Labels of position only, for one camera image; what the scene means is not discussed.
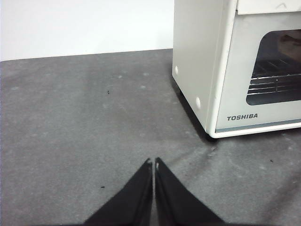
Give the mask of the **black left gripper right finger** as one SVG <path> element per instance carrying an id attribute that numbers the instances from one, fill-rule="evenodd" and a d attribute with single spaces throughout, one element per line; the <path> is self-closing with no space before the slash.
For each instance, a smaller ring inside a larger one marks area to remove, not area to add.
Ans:
<path id="1" fill-rule="evenodd" d="M 161 158 L 155 159 L 155 199 L 160 226 L 224 224 L 180 182 Z"/>

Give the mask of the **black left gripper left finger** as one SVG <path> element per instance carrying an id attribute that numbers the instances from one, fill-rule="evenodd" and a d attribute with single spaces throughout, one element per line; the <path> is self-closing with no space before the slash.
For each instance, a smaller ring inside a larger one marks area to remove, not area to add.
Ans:
<path id="1" fill-rule="evenodd" d="M 152 197 L 152 162 L 148 158 L 124 187 L 90 216 L 84 225 L 149 226 Z"/>

